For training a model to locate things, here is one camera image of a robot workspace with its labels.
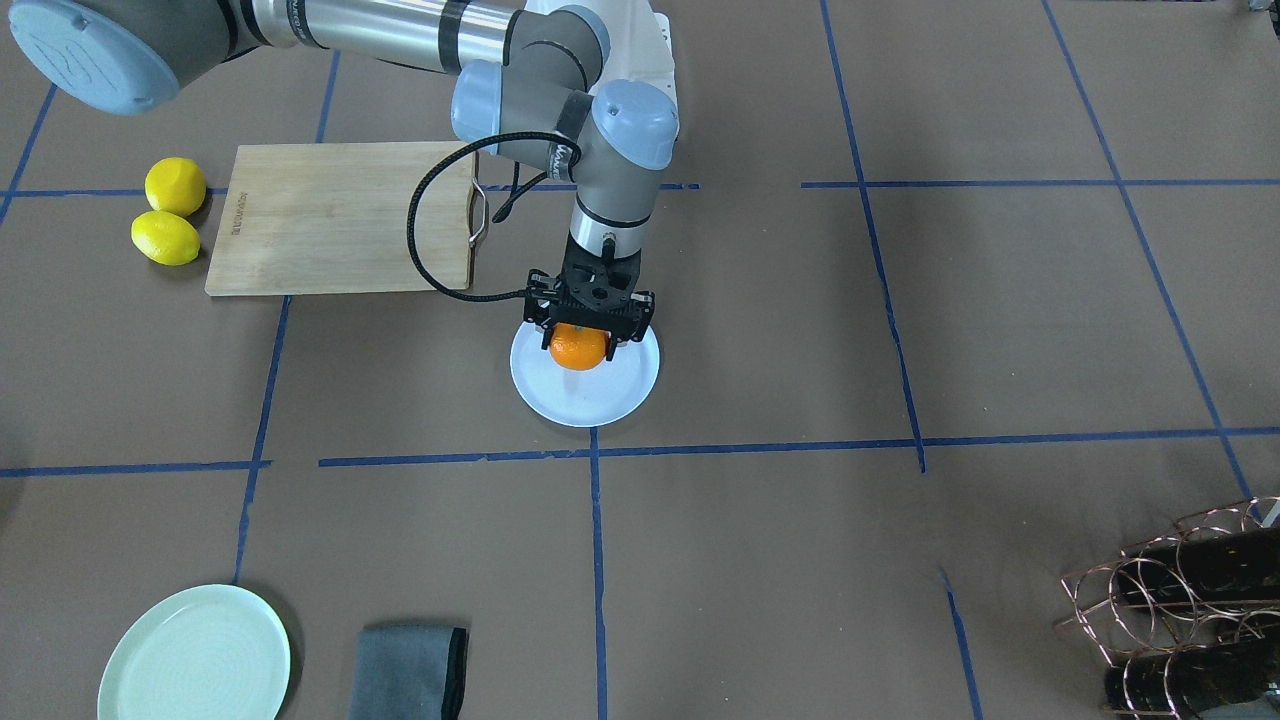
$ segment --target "plate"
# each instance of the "plate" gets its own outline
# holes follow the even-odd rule
[[[289,639],[271,607],[234,585],[182,591],[129,628],[102,673],[99,720],[271,720]]]
[[[594,428],[626,418],[649,397],[658,382],[658,336],[653,328],[640,342],[613,354],[590,370],[566,370],[543,350],[543,333],[521,323],[511,343],[511,379],[535,413],[571,428]]]

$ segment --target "cutting board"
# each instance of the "cutting board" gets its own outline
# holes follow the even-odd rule
[[[205,292],[328,295],[430,290],[404,242],[410,196],[460,142],[243,145]],[[475,156],[431,182],[419,255],[445,287],[471,283]]]

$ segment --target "gray cloth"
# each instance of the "gray cloth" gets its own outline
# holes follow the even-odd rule
[[[467,632],[442,625],[365,628],[347,720],[457,720]]]

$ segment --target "orange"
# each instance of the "orange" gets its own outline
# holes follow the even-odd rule
[[[604,360],[609,346],[609,333],[595,328],[584,328],[568,323],[558,323],[552,329],[552,359],[566,370],[590,370]]]

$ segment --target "lemon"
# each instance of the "lemon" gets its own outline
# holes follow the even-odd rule
[[[200,233],[186,219],[164,210],[133,220],[133,245],[161,265],[186,265],[200,255]]]
[[[154,210],[186,218],[205,204],[205,173],[189,158],[165,158],[151,165],[142,187]]]

